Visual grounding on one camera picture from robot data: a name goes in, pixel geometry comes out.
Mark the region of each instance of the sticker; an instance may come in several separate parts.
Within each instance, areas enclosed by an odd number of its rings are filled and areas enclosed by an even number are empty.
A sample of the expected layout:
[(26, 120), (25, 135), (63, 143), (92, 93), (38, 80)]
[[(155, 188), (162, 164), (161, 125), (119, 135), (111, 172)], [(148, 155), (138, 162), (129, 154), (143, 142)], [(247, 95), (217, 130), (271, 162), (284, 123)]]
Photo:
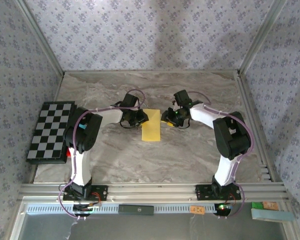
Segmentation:
[(279, 211), (278, 203), (276, 202), (264, 201), (263, 208), (267, 210)]
[(205, 214), (206, 209), (204, 206), (191, 206), (190, 207), (190, 213), (192, 214)]

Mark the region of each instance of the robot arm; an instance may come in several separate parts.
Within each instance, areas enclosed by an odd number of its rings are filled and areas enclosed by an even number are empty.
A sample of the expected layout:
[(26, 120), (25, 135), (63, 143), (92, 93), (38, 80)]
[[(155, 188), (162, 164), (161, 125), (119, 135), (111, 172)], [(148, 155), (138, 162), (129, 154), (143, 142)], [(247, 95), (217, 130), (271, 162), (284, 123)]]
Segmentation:
[[(203, 103), (199, 103), (190, 108), (190, 116), (192, 120), (201, 122), (212, 129), (214, 129), (214, 121), (221, 118), (220, 115), (205, 110)], [(219, 166), (214, 175), (214, 179), (220, 186), (226, 186), (234, 181), (231, 177), (231, 173), (237, 158), (238, 156), (233, 159), (229, 159), (223, 155), (220, 156)]]
[(75, 134), (75, 145), (77, 151), (75, 153), (73, 134), (76, 122), (83, 113), (88, 111), (83, 107), (78, 107), (71, 119), (69, 120), (66, 129), (63, 133), (63, 139), (71, 154), (71, 179), (72, 184), (70, 190), (79, 198), (86, 199), (91, 193), (92, 177), (90, 173), (90, 149), (96, 142), (100, 128), (113, 123), (127, 121), (130, 127), (136, 127), (148, 121), (148, 116), (142, 109), (127, 109), (136, 106), (138, 98), (127, 93), (123, 99), (113, 105), (113, 109), (98, 111), (95, 113), (86, 114), (79, 122)]
[[(185, 90), (177, 92), (174, 97), (174, 109), (169, 107), (162, 114), (162, 121), (174, 127), (183, 127), (186, 119), (192, 119), (214, 129), (216, 145), (221, 156), (218, 169), (212, 178), (212, 189), (218, 195), (223, 186), (234, 182), (233, 171), (237, 158), (245, 154), (251, 146), (249, 134), (243, 126), (230, 117), (206, 110), (201, 101), (193, 102)], [(233, 112), (230, 115), (244, 121), (239, 112)]]

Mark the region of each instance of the yellow block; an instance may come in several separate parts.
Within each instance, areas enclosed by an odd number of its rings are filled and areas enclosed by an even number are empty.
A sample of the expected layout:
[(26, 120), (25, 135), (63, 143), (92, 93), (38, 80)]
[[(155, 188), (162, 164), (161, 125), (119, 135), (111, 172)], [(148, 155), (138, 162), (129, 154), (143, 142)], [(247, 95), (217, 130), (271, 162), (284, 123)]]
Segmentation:
[(149, 121), (142, 124), (142, 141), (159, 142), (160, 136), (160, 110), (159, 109), (143, 109), (147, 114)]

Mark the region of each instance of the chessboard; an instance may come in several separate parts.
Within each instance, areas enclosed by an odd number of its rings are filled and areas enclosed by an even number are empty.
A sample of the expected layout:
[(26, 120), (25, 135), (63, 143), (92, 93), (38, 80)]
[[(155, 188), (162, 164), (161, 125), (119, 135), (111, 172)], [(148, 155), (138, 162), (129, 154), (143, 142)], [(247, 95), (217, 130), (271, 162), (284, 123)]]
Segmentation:
[(31, 164), (61, 164), (67, 161), (63, 139), (74, 101), (44, 102), (34, 130), (26, 161)]

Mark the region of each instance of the floral wallpaper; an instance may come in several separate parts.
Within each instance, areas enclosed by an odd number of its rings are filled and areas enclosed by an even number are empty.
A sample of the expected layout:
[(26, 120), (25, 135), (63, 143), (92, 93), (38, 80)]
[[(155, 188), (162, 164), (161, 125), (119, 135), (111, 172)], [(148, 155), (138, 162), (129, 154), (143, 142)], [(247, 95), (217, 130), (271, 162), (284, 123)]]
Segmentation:
[(59, 81), (14, 1), (0, 0), (0, 239), (28, 182), (26, 153), (39, 111)]
[(287, 1), (246, 77), (300, 226), (300, 0)]
[(26, 0), (64, 71), (238, 69), (273, 0)]

